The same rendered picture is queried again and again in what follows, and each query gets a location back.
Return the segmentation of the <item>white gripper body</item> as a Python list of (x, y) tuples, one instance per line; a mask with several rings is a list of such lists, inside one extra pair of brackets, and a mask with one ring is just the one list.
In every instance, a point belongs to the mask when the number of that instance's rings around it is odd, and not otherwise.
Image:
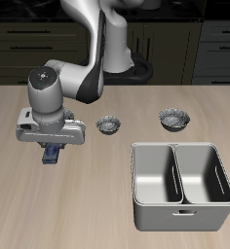
[(85, 142), (85, 130), (86, 125), (83, 122), (66, 120), (64, 127), (57, 133), (42, 133), (39, 131), (39, 125), (33, 122), (25, 127), (19, 125), (16, 135), (19, 141), (81, 145)]

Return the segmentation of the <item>blue cream cheese box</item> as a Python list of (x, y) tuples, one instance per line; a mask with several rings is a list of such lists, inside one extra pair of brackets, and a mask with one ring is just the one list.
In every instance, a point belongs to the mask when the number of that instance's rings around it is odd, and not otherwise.
[(59, 146), (57, 143), (48, 143), (44, 151), (42, 163), (56, 164), (58, 162)]

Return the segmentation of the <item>small grey fluted bowl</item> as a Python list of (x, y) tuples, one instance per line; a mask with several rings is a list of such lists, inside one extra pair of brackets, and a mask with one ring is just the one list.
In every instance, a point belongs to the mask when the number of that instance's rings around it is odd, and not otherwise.
[(74, 114), (67, 108), (64, 109), (64, 118), (66, 120), (73, 120), (74, 119)]

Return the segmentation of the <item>middle-sized grey fluted bowl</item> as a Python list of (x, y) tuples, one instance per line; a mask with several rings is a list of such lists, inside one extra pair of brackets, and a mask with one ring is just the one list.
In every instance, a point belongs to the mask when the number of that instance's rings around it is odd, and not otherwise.
[(105, 116), (96, 122), (96, 127), (98, 130), (105, 135), (112, 135), (116, 133), (120, 126), (120, 120), (114, 116)]

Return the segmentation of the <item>large grey fluted bowl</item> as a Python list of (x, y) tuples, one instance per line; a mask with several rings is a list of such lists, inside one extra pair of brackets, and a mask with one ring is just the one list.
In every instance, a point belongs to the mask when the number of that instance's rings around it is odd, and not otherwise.
[(187, 127), (190, 117), (178, 108), (168, 108), (159, 113), (159, 120), (164, 129), (170, 132), (178, 132)]

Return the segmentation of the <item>dark olive kitchen cupboard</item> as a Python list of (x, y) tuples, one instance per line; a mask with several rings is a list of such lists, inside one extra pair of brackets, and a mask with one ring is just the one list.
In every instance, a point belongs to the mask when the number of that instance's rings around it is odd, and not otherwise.
[[(153, 66), (150, 85), (189, 85), (199, 43), (199, 22), (130, 22), (127, 44)], [(25, 85), (29, 72), (50, 59), (79, 64), (90, 34), (79, 24), (0, 22), (0, 85)]]

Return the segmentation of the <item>white basket with two bins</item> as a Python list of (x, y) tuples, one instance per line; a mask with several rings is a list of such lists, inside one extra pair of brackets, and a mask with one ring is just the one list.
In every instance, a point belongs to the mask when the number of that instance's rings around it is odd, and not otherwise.
[(212, 143), (131, 146), (139, 231), (217, 231), (230, 213), (230, 181)]

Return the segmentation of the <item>black kitchen countertop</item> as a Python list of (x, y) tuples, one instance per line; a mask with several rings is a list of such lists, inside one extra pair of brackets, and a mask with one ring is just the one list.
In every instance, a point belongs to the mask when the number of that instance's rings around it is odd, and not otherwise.
[[(230, 20), (230, 0), (162, 0), (158, 10), (118, 9), (127, 22)], [(0, 0), (0, 22), (71, 21), (59, 0)]]

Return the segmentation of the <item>dark grey drawer unit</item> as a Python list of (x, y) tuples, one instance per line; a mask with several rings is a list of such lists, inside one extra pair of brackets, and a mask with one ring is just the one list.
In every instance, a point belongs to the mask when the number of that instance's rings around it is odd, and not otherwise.
[(203, 22), (192, 84), (230, 86), (230, 20)]

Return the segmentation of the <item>flat black base plate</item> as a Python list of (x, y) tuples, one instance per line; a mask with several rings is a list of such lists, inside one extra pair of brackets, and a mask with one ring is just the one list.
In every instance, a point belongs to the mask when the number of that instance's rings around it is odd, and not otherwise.
[(152, 65), (141, 53), (132, 53), (134, 67), (122, 73), (103, 72), (106, 86), (144, 86), (153, 76)]

